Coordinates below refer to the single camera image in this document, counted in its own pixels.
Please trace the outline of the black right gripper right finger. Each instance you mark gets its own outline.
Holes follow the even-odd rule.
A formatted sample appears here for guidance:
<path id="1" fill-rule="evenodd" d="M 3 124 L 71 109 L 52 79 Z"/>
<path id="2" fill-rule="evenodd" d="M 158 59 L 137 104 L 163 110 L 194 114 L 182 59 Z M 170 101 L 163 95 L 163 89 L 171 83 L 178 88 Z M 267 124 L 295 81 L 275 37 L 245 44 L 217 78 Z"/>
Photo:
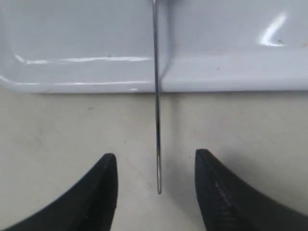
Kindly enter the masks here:
<path id="1" fill-rule="evenodd" d="M 195 190 L 208 231 L 306 231 L 308 217 L 267 197 L 209 150 L 195 153 Z"/>

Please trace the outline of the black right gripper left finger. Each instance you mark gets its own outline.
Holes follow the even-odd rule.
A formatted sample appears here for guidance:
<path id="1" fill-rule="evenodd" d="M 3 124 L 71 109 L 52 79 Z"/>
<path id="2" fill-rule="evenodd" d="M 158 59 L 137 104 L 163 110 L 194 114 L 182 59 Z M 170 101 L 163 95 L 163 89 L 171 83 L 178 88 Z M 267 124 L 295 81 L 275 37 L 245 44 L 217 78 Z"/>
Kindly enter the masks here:
<path id="1" fill-rule="evenodd" d="M 118 197 L 117 161 L 104 154 L 67 192 L 9 231 L 109 231 Z"/>

